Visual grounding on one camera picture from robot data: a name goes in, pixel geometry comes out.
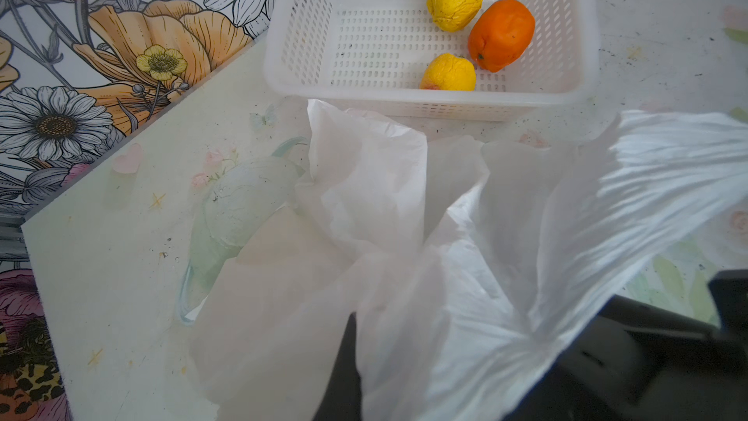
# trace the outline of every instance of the black object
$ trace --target black object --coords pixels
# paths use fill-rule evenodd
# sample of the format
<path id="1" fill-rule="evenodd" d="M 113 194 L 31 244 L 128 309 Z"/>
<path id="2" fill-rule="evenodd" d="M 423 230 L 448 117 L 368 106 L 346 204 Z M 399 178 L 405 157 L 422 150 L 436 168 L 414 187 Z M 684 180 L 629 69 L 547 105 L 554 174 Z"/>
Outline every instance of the black object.
<path id="1" fill-rule="evenodd" d="M 748 270 L 709 283 L 722 330 L 614 296 L 503 421 L 748 420 Z M 355 315 L 314 421 L 360 421 Z"/>

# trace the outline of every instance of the gold star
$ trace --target gold star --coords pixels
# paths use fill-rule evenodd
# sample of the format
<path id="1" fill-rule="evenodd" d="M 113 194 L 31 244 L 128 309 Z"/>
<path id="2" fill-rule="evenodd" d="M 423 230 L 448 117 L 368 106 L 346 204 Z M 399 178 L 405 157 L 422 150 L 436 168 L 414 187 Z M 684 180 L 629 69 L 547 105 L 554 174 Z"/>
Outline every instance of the gold star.
<path id="1" fill-rule="evenodd" d="M 164 195 L 162 195 L 160 197 L 155 196 L 155 194 L 154 194 L 153 195 L 153 203 L 151 204 L 150 207 L 148 207 L 148 209 L 151 210 L 153 207 L 159 207 L 159 210 L 160 210 L 161 209 L 161 199 L 163 199 L 164 197 L 166 197 L 166 194 L 164 194 Z"/>
<path id="2" fill-rule="evenodd" d="M 102 351 L 104 351 L 104 348 L 101 348 L 98 353 L 94 353 L 93 351 L 91 351 L 91 354 L 93 356 L 91 357 L 91 360 L 88 361 L 88 365 L 89 366 L 91 364 L 93 364 L 94 366 L 96 366 L 99 363 L 99 356 L 101 355 Z"/>

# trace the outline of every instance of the white plastic bag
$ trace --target white plastic bag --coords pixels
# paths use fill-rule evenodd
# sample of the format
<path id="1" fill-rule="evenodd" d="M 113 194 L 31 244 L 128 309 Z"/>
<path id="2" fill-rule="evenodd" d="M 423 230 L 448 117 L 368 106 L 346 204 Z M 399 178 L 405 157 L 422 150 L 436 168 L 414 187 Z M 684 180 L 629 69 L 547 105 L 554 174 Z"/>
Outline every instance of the white plastic bag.
<path id="1" fill-rule="evenodd" d="M 222 421 L 311 419 L 354 311 L 365 421 L 500 419 L 648 258 L 748 190 L 748 126 L 720 114 L 623 113 L 576 160 L 309 115 L 299 209 L 227 261 L 195 324 Z"/>

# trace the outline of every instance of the daisy center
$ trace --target daisy center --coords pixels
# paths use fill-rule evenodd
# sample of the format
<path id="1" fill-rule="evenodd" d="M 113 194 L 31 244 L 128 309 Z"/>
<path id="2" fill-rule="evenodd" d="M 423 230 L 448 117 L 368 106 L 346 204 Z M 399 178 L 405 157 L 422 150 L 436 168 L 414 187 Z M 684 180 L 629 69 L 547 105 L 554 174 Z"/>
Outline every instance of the daisy center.
<path id="1" fill-rule="evenodd" d="M 76 133 L 78 122 L 68 116 L 51 114 L 37 120 L 34 128 L 46 138 L 67 138 Z"/>
<path id="2" fill-rule="evenodd" d="M 179 65 L 179 60 L 166 53 L 161 53 L 151 56 L 149 63 L 152 71 L 171 72 Z"/>

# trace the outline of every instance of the floral wallpaper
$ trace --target floral wallpaper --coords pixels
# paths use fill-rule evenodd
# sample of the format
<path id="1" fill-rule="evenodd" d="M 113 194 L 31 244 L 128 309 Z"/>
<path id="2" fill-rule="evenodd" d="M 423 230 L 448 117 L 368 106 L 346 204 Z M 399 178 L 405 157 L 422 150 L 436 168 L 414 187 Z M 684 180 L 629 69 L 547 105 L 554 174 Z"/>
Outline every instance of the floral wallpaper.
<path id="1" fill-rule="evenodd" d="M 27 214 L 251 45 L 273 2 L 0 0 L 0 214 Z M 0 260 L 0 421 L 71 419 L 27 258 Z"/>

